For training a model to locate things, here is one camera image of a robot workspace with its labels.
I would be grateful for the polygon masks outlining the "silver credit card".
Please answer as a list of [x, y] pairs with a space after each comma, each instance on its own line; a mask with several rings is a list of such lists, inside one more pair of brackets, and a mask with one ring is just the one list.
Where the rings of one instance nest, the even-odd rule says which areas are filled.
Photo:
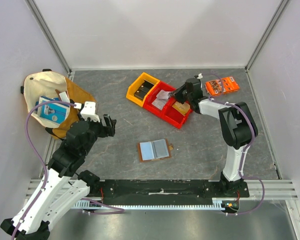
[[168, 100], [170, 98], [170, 91], [160, 90], [156, 95], [156, 98], [159, 100]]

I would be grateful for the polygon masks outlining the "brown leather card holder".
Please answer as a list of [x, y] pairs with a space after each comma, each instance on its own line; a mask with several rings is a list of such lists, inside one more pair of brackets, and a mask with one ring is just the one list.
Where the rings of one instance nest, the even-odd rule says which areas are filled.
[[166, 138], [139, 142], [137, 144], [139, 161], [143, 163], [169, 159], [172, 157], [172, 148], [173, 146]]

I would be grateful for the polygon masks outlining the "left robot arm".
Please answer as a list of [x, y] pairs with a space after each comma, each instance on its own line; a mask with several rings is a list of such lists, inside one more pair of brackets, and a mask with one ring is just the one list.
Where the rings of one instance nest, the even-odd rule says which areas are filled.
[[47, 171], [27, 204], [13, 218], [4, 219], [0, 228], [15, 240], [46, 240], [68, 210], [80, 199], [96, 196], [100, 191], [99, 177], [85, 170], [62, 195], [99, 138], [115, 135], [117, 121], [104, 114], [104, 121], [91, 119], [74, 122], [66, 137], [53, 153]]

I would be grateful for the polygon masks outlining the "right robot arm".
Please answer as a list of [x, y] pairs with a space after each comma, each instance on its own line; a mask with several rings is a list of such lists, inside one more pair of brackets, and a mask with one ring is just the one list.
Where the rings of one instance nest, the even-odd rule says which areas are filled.
[[248, 105], [245, 102], [220, 102], [211, 96], [204, 96], [202, 82], [198, 77], [187, 79], [169, 96], [181, 104], [188, 103], [198, 114], [219, 120], [222, 137], [227, 144], [219, 191], [225, 197], [232, 196], [244, 187], [246, 154], [258, 135], [258, 128]]

